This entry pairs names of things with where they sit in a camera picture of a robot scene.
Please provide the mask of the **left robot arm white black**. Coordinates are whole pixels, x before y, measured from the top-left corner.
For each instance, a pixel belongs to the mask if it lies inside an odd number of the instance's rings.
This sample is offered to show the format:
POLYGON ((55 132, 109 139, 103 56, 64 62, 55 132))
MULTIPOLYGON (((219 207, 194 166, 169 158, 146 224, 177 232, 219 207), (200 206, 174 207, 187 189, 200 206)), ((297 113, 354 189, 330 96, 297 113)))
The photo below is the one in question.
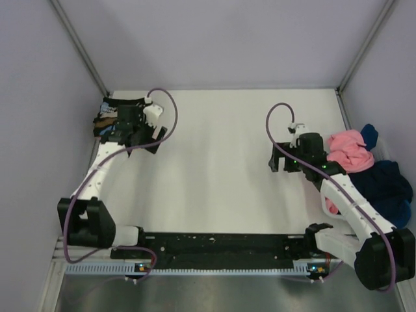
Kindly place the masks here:
POLYGON ((70 198, 58 202, 57 211, 68 246, 111 248, 125 246, 132 257, 147 251, 143 229, 116 220, 120 208, 107 203, 109 192, 133 146, 156 153, 167 129, 157 129, 163 108, 147 98, 118 107, 115 123, 99 134, 97 155, 83 182, 70 198))

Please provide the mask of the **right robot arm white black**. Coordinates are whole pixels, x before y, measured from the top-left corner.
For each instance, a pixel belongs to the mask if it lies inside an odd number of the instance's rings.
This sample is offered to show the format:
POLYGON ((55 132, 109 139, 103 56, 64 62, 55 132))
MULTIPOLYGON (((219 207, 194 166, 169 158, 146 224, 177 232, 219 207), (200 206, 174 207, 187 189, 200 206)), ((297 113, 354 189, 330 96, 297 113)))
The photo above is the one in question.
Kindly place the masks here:
POLYGON ((322 209, 327 213, 330 200, 346 221, 353 235, 334 230, 329 224, 307 228, 304 251, 311 257, 324 252, 338 257, 355 270, 369 290, 390 289, 397 282, 415 277, 415 236, 407 228, 397 229, 361 195, 344 168, 330 161, 318 133, 293 131, 290 142, 273 143, 269 167, 279 170, 280 159, 288 172, 302 172, 320 192, 322 209))

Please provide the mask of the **black t shirt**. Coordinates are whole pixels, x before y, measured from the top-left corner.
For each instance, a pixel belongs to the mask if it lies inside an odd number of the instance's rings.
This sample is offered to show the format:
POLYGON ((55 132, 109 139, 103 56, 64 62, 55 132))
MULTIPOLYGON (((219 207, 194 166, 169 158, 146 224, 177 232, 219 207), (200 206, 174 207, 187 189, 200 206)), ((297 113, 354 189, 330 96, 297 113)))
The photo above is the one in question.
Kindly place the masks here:
POLYGON ((114 99, 111 97, 104 97, 99 112, 93 120, 94 136, 100 137, 106 131, 111 130, 117 120, 120 108, 126 105, 138 106, 143 111, 144 107, 148 106, 149 103, 146 103, 144 98, 114 99))

